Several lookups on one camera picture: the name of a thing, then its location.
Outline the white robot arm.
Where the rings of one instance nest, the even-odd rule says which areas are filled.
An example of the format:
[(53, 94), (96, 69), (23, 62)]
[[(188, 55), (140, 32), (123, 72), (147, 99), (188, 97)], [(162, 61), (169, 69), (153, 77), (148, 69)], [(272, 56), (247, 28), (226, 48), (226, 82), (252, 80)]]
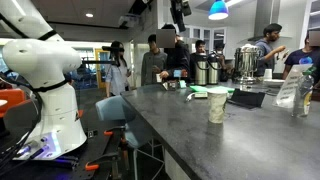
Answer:
[(24, 137), (16, 160), (53, 160), (85, 143), (75, 89), (64, 75), (80, 55), (44, 20), (31, 0), (0, 0), (1, 25), (13, 39), (3, 47), (7, 67), (39, 96), (40, 119)]

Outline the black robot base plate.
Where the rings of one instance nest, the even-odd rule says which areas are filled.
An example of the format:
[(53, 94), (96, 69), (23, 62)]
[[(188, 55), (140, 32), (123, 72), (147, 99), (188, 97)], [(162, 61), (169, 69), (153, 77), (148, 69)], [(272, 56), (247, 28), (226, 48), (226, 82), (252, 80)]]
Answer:
[(103, 154), (118, 153), (121, 144), (121, 132), (114, 131), (105, 136), (98, 131), (80, 148), (51, 161), (29, 161), (17, 168), (10, 169), (0, 180), (112, 180), (113, 165), (117, 162), (103, 163), (97, 170), (86, 171), (85, 165)]

